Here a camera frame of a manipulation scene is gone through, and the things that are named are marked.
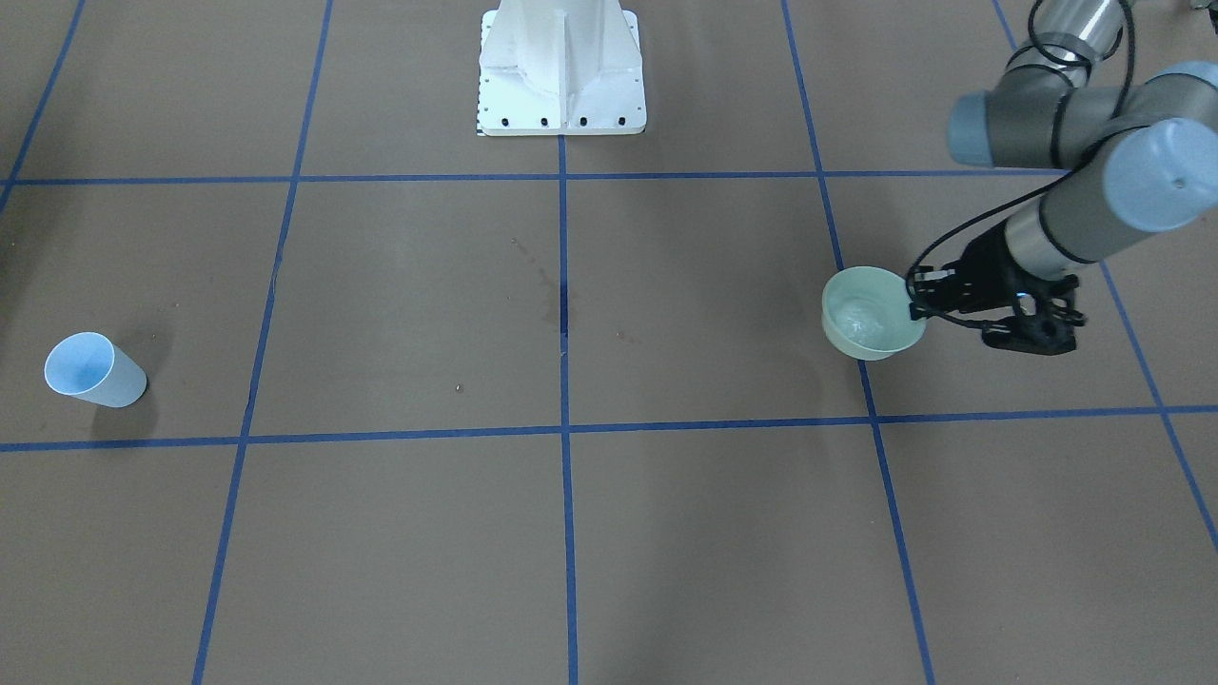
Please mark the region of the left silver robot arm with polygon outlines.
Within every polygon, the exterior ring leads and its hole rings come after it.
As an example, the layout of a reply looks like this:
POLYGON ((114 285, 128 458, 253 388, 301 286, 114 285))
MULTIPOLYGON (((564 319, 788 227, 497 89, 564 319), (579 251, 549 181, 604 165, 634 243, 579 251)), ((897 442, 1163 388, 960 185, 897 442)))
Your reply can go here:
POLYGON ((952 105, 950 155, 970 167, 1052 169, 1057 180, 983 213, 959 257, 910 264, 914 321, 1013 336, 1069 332, 1079 273, 1216 208, 1216 65, 1138 84, 1132 1, 1035 1, 991 89, 952 105))

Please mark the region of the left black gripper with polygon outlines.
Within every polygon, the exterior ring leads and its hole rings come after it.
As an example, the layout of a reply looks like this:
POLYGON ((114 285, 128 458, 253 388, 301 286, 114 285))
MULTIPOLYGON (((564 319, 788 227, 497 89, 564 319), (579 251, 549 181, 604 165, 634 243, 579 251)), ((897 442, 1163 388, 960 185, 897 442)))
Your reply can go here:
POLYGON ((998 223, 971 240, 952 269, 914 269, 911 294, 952 294, 952 310, 922 295, 910 295, 910 321, 939 318, 961 323, 961 314, 991 312, 998 319, 1037 314, 1047 308, 1040 282, 1011 255, 1009 225, 998 223))

